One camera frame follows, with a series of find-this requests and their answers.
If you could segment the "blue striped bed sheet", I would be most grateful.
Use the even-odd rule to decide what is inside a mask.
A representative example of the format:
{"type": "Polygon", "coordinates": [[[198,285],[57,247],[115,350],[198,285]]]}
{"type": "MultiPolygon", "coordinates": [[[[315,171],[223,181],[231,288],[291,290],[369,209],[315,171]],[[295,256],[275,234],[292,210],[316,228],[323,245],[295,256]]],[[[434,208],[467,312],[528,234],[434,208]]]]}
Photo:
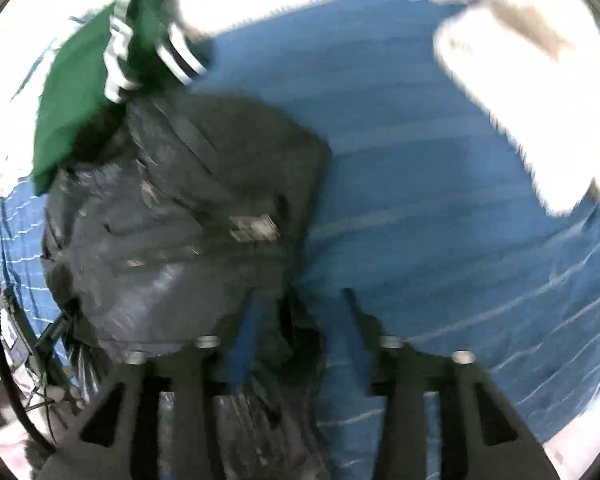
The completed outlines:
{"type": "MultiPolygon", "coordinates": [[[[434,33],[466,8],[410,0],[336,0],[211,38],[208,70],[187,86],[133,96],[244,96],[313,132],[330,157],[306,228],[294,290],[324,339],[312,410],[325,479],[373,476],[385,402],[355,369],[343,289],[416,350],[471,352],[542,444],[600,390],[600,203],[565,216],[538,201],[516,150],[434,55],[434,33]]],[[[33,155],[50,70],[0,98],[0,147],[33,155]]],[[[0,261],[33,266],[48,296],[36,322],[42,370],[55,344],[86,403],[110,372],[105,351],[76,334],[46,281],[50,189],[31,176],[0,201],[0,261]]]]}

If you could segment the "white fluffy blanket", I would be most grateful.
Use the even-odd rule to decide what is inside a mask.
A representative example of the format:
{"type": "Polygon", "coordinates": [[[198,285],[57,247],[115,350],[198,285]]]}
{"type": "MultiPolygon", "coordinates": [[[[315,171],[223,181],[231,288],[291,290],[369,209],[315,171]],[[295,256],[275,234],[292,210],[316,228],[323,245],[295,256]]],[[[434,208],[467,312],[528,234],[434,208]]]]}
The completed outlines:
{"type": "Polygon", "coordinates": [[[443,21],[432,44],[516,150],[548,214],[570,214],[588,194],[600,202],[600,42],[549,54],[500,9],[474,4],[443,21]]]}

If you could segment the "green folded varsity jacket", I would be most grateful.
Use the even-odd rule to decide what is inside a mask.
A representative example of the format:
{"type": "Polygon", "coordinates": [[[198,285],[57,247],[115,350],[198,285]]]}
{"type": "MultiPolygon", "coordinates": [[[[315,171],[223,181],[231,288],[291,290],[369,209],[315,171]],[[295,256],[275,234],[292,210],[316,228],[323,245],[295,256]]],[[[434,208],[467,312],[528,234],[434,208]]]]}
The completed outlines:
{"type": "Polygon", "coordinates": [[[31,183],[52,186],[72,160],[92,160],[133,96],[187,86],[210,65],[208,40],[189,36],[178,0],[114,0],[59,48],[36,118],[31,183]]]}

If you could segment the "black leather jacket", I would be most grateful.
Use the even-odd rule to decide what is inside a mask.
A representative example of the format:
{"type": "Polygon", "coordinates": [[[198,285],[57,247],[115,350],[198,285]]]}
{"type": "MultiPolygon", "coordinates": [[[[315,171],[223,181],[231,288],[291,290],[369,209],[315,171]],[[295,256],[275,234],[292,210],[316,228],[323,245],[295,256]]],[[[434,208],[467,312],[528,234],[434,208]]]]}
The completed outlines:
{"type": "Polygon", "coordinates": [[[324,339],[294,290],[328,145],[258,100],[177,93],[129,104],[102,156],[48,194],[43,262],[76,334],[100,341],[186,292],[260,294],[253,360],[215,396],[226,478],[325,479],[312,404],[324,339]]]}

